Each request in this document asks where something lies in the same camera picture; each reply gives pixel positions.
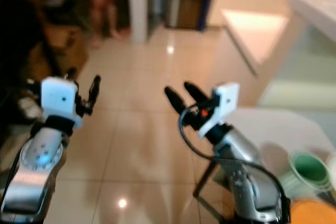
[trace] black cable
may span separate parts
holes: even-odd
[[[185,135],[184,133],[184,130],[183,130],[183,119],[185,117],[185,115],[189,114],[191,112],[191,109],[192,108],[195,108],[195,107],[198,107],[198,103],[186,108],[184,111],[182,111],[181,115],[180,115],[180,118],[178,119],[179,121],[179,127],[178,127],[178,130],[180,131],[180,135],[181,137],[183,138],[184,142],[188,145],[188,147],[194,152],[196,153],[198,156],[202,157],[202,158],[205,158],[207,160],[213,160],[215,158],[215,156],[209,156],[209,155],[206,155],[202,152],[200,152],[188,139],[188,137]]]
[[[287,223],[290,222],[290,216],[289,216],[289,210],[287,209],[287,206],[289,206],[289,202],[290,200],[286,197],[286,194],[285,194],[285,191],[280,183],[280,181],[278,180],[278,178],[272,174],[271,172],[269,172],[268,170],[266,170],[264,167],[258,165],[258,164],[255,164],[255,163],[252,163],[252,162],[248,162],[248,161],[244,161],[244,160],[241,160],[241,159],[230,159],[230,158],[221,158],[221,157],[216,157],[216,156],[209,156],[207,154],[204,154],[202,153],[201,151],[199,151],[188,139],[188,137],[185,135],[184,133],[184,130],[183,130],[183,119],[185,117],[185,115],[187,115],[188,113],[190,113],[192,111],[193,108],[195,107],[199,107],[199,103],[196,103],[192,106],[189,106],[188,108],[186,108],[180,115],[180,118],[179,118],[179,127],[178,127],[178,130],[180,131],[180,135],[182,137],[182,139],[184,140],[184,142],[188,145],[188,147],[195,153],[197,154],[198,156],[202,157],[202,158],[205,158],[207,160],[210,160],[210,161],[226,161],[226,162],[231,162],[231,163],[239,163],[239,164],[243,164],[243,165],[247,165],[249,167],[252,167],[252,168],[255,168],[263,173],[265,173],[273,182],[274,184],[276,185],[277,189],[279,190],[280,192],[280,199],[281,199],[281,207],[282,207],[282,218],[286,220]]]

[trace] silver robot arm segment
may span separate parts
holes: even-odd
[[[66,160],[66,146],[84,114],[92,114],[101,78],[96,76],[89,99],[78,95],[78,85],[66,78],[49,77],[31,83],[40,90],[46,121],[38,126],[22,147],[8,179],[0,206],[0,223],[42,223],[46,217],[56,176]]]
[[[197,102],[189,108],[186,108],[183,99],[173,89],[165,88],[172,107],[181,115],[181,136],[199,156],[220,163],[226,180],[224,184],[228,185],[233,194],[237,215],[245,220],[259,222],[279,222],[286,216],[281,221],[289,222],[289,201],[283,191],[279,190],[279,184],[275,183],[273,175],[270,177],[265,171],[243,164],[248,162],[263,167],[259,149],[233,125],[225,122],[226,117],[237,108],[239,85],[227,83],[218,86],[213,90],[211,98],[190,82],[185,82],[184,86]],[[188,141],[181,123],[198,131],[200,138],[205,136],[214,146],[214,156],[200,153]]]

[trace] orange object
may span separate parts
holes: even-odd
[[[335,224],[336,209],[317,200],[300,200],[291,209],[291,224]]]
[[[207,117],[209,115],[209,113],[206,110],[201,110],[201,115],[202,117]]]

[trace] white counter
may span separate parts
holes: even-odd
[[[242,57],[257,76],[268,59],[288,19],[281,15],[222,10],[225,26]]]
[[[336,0],[291,0],[299,37],[286,41],[284,62],[260,106],[336,111]]]

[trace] white table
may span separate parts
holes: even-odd
[[[336,146],[314,121],[291,111],[238,109],[227,120],[261,150],[265,165],[276,175],[288,167],[288,154],[303,150],[323,161]]]

